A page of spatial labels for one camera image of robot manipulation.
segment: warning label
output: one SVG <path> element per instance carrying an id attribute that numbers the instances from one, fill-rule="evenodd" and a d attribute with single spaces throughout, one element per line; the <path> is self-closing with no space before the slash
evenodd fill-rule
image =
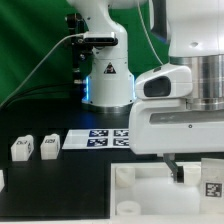
<path id="1" fill-rule="evenodd" d="M 114 66 L 111 64 L 111 62 L 107 65 L 107 68 L 105 69 L 104 74 L 116 74 Z"/>

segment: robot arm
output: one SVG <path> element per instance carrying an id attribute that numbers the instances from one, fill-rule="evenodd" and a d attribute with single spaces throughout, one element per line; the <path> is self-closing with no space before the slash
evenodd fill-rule
<path id="1" fill-rule="evenodd" d="M 128 69 L 127 32 L 109 15 L 109 8 L 130 8 L 135 0 L 67 0 L 83 17 L 89 32 L 84 42 L 101 43 L 93 48 L 92 72 L 87 77 L 88 93 L 83 105 L 99 112 L 128 112 L 135 100 L 134 76 Z"/>
<path id="2" fill-rule="evenodd" d="M 130 147 L 137 154 L 224 151 L 224 2 L 165 3 L 170 62 L 136 80 Z"/>

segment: qr code marker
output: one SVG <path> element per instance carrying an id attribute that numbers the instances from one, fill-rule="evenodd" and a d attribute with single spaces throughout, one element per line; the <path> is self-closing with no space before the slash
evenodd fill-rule
<path id="1" fill-rule="evenodd" d="M 89 137 L 105 137 L 108 136 L 108 130 L 91 130 L 89 132 Z"/>
<path id="2" fill-rule="evenodd" d="M 205 186 L 205 196 L 221 198 L 222 197 L 222 184 L 219 183 L 206 183 Z"/>
<path id="3" fill-rule="evenodd" d="M 114 136 L 116 137 L 127 137 L 128 136 L 128 130 L 114 130 Z"/>
<path id="4" fill-rule="evenodd" d="M 107 138 L 89 139 L 87 142 L 87 147 L 102 147 L 108 145 Z"/>
<path id="5" fill-rule="evenodd" d="M 129 146 L 129 139 L 128 138 L 114 138 L 113 144 L 114 146 L 118 146 L 118 147 Z"/>

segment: small white box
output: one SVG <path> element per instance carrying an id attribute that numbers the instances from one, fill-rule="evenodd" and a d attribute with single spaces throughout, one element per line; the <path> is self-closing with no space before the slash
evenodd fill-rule
<path id="1" fill-rule="evenodd" d="M 0 192 L 2 191 L 4 186 L 5 186 L 5 182 L 4 182 L 3 172 L 2 170 L 0 170 Z"/>
<path id="2" fill-rule="evenodd" d="M 34 149 L 33 136 L 19 137 L 11 147 L 12 161 L 27 161 Z"/>
<path id="3" fill-rule="evenodd" d="M 57 159 L 60 150 L 60 137 L 57 134 L 45 136 L 41 146 L 41 159 Z"/>

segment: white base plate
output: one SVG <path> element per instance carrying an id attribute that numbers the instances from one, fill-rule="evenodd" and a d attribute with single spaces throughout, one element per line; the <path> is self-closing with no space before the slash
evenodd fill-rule
<path id="1" fill-rule="evenodd" d="M 200 163 L 178 163 L 178 165 Z M 116 168 L 135 168 L 135 183 L 131 187 L 116 185 Z M 137 202 L 141 215 L 119 216 L 117 205 L 123 201 Z M 124 223 L 223 223 L 223 214 L 200 213 L 200 186 L 174 183 L 165 163 L 112 164 L 111 217 Z"/>
<path id="2" fill-rule="evenodd" d="M 128 129 L 69 130 L 62 149 L 129 148 Z"/>

